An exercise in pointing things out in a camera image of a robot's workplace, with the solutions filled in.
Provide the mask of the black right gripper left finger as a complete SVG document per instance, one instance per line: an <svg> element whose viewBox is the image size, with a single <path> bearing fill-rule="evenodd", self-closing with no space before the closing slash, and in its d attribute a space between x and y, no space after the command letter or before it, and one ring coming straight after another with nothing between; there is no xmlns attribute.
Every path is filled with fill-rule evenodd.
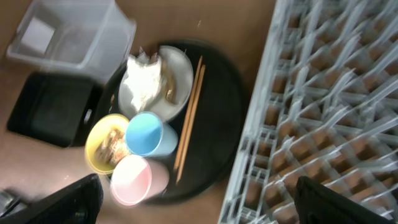
<svg viewBox="0 0 398 224"><path fill-rule="evenodd" d="M102 203L103 188L97 174L89 174L38 200L5 189L1 191L1 223L95 224Z"/></svg>

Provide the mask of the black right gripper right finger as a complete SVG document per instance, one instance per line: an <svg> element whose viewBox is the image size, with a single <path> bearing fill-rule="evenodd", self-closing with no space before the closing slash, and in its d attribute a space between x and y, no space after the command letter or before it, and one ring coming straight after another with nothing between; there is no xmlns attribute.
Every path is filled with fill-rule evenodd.
<svg viewBox="0 0 398 224"><path fill-rule="evenodd" d="M300 224L392 223L307 176L298 178L294 204Z"/></svg>

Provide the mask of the pink cup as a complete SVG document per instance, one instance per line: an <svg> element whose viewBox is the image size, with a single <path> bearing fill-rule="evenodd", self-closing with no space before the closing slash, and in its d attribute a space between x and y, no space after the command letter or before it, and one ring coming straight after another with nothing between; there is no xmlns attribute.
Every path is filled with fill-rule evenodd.
<svg viewBox="0 0 398 224"><path fill-rule="evenodd" d="M161 194L169 180L169 171L162 163L130 155L114 169L110 192L117 203L125 207L135 206Z"/></svg>

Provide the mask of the light blue cup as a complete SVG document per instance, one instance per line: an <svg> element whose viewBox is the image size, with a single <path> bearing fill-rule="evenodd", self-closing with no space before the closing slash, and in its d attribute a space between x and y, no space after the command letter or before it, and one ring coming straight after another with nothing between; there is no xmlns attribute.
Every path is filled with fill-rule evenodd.
<svg viewBox="0 0 398 224"><path fill-rule="evenodd" d="M125 133L126 146L141 157L168 156L178 144L176 131L152 112L135 115Z"/></svg>

